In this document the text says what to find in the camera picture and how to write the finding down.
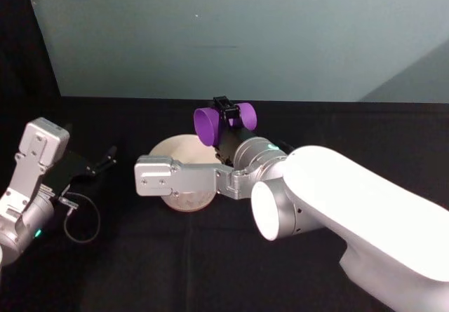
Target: black cable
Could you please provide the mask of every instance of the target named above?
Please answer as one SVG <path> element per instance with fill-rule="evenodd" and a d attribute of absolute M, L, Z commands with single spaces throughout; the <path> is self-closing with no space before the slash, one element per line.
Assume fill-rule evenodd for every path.
<path fill-rule="evenodd" d="M 100 233 L 100 228 L 101 228 L 101 216 L 100 216 L 100 211 L 97 208 L 97 205 L 92 201 L 92 199 L 90 199 L 89 197 L 80 194 L 80 193 L 75 193 L 73 191 L 68 191 L 67 193 L 65 193 L 65 195 L 70 195 L 70 196 L 78 196 L 80 198 L 83 198 L 84 200 L 88 201 L 92 206 L 93 209 L 95 210 L 95 213 L 97 214 L 97 219 L 98 219 L 98 225 L 97 225 L 97 230 L 95 231 L 95 233 L 93 234 L 92 237 L 86 239 L 86 240 L 79 240 L 78 238 L 73 237 L 72 234 L 69 233 L 69 231 L 67 230 L 67 222 L 69 220 L 70 215 L 73 213 L 73 209 L 71 208 L 68 212 L 67 212 L 67 216 L 64 219 L 64 232 L 65 235 L 68 237 L 68 239 L 70 239 L 71 241 L 78 243 L 78 244 L 86 244 L 86 243 L 90 243 L 93 240 L 95 240 L 98 236 L 98 234 Z"/>

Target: purple object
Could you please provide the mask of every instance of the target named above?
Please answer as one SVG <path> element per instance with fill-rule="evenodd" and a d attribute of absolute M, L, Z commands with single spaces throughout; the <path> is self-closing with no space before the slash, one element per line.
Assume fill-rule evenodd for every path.
<path fill-rule="evenodd" d="M 249 131 L 257 126 L 257 115 L 250 103 L 237 104 L 240 109 L 240 119 L 230 119 L 230 126 L 243 125 Z M 217 146 L 220 141 L 220 114 L 211 107 L 195 110 L 195 132 L 206 146 Z"/>
<path fill-rule="evenodd" d="M 195 132 L 206 146 L 217 146 L 220 114 L 210 107 L 196 109 L 194 113 Z"/>
<path fill-rule="evenodd" d="M 257 126 L 257 114 L 253 106 L 250 103 L 239 103 L 237 104 L 240 108 L 240 118 L 243 126 L 249 130 L 253 131 Z"/>

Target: teal wall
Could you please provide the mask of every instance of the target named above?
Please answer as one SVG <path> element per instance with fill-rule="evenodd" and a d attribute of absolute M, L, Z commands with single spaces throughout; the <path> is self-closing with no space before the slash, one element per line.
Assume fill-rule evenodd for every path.
<path fill-rule="evenodd" d="M 426 102 L 373 91 L 449 39 L 449 0 L 32 2 L 63 95 Z"/>

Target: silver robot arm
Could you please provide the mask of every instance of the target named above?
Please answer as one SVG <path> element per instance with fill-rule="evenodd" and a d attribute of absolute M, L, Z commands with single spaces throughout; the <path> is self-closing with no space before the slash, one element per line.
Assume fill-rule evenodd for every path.
<path fill-rule="evenodd" d="M 53 216 L 53 190 L 44 175 L 62 158 L 69 132 L 44 118 L 25 127 L 11 182 L 0 199 L 1 265 L 13 263 Z"/>
<path fill-rule="evenodd" d="M 197 124 L 196 132 L 224 165 L 142 156 L 135 166 L 141 196 L 216 191 L 251 198 L 267 240 L 327 227 L 347 242 L 341 267 L 372 296 L 397 312 L 449 311 L 449 211 L 330 149 L 302 147 L 287 155 L 228 126 L 220 106 L 214 110 L 220 117 L 209 111 L 205 123 L 221 124 L 219 140 L 201 138 Z"/>
<path fill-rule="evenodd" d="M 212 191 L 228 198 L 250 198 L 257 181 L 282 176 L 286 154 L 269 140 L 252 137 L 234 157 L 234 166 L 183 164 L 167 156 L 141 156 L 135 164 L 135 185 L 141 196 Z"/>

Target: black table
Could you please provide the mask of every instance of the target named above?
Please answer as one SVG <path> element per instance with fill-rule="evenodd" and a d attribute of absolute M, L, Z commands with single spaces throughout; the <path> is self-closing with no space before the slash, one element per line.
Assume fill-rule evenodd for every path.
<path fill-rule="evenodd" d="M 119 164 L 90 191 L 102 212 L 99 238 L 73 244 L 53 222 L 3 269 L 0 311 L 390 311 L 347 279 L 338 264 L 345 244 L 327 229 L 270 243 L 257 232 L 248 200 L 217 196 L 188 214 L 135 193 L 138 156 L 193 133 L 192 113 L 205 105 L 69 97 L 39 107 L 1 103 L 0 189 L 26 122 L 38 116 L 71 122 L 69 148 L 88 158 L 117 144 Z M 330 147 L 449 208 L 448 105 L 253 105 L 259 135 Z"/>

